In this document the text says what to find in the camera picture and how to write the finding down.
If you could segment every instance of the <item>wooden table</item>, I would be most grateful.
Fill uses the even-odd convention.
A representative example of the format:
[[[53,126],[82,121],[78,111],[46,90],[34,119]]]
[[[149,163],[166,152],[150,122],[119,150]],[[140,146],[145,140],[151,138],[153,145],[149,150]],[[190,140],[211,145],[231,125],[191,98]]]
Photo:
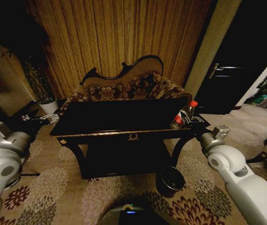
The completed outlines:
[[[71,103],[50,135],[74,153],[82,178],[155,173],[165,165],[176,166],[182,147],[195,137],[189,127],[169,126],[183,102],[173,98]],[[163,143],[170,138],[181,138],[172,156]],[[86,157],[79,144],[89,145]]]

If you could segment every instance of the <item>plastic bottle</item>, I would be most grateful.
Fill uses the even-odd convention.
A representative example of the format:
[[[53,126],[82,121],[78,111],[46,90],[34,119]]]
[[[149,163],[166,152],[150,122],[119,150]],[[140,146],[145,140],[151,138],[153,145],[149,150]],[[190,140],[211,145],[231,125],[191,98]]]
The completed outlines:
[[[195,111],[195,107],[197,105],[198,103],[196,101],[191,101],[190,104],[184,106],[172,120],[172,122],[170,123],[170,127],[174,130],[181,128],[185,123],[185,117],[188,117],[190,119],[192,118],[193,113]]]

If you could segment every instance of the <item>potted plant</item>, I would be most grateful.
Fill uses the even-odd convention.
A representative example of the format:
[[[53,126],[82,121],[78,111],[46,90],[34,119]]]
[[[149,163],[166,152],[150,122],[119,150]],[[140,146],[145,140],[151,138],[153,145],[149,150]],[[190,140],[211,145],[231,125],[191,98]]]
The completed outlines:
[[[19,59],[37,103],[50,114],[58,104],[45,74],[48,65],[43,47],[47,41],[46,32],[21,1],[0,1],[0,45]]]

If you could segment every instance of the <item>door handle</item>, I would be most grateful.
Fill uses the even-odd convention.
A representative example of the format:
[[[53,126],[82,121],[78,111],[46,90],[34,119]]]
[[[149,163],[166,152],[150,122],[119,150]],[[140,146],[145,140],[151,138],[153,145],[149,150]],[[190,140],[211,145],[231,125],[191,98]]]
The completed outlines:
[[[215,63],[214,64],[214,67],[213,67],[212,71],[210,72],[210,74],[208,76],[209,79],[212,79],[212,77],[213,77],[214,73],[216,72],[216,70],[219,70],[218,66],[219,66],[219,63]]]
[[[211,71],[211,73],[209,74],[208,78],[211,79],[214,75],[214,73],[216,72],[216,70],[218,71],[222,71],[224,69],[249,69],[248,67],[218,67],[219,63],[215,63],[214,67]]]

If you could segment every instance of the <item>dark door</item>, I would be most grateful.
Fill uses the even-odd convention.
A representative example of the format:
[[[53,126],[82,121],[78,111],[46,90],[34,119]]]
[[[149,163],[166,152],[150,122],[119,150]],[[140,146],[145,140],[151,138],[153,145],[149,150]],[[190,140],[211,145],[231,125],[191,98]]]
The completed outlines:
[[[242,1],[195,97],[201,113],[229,113],[267,66],[267,1]]]

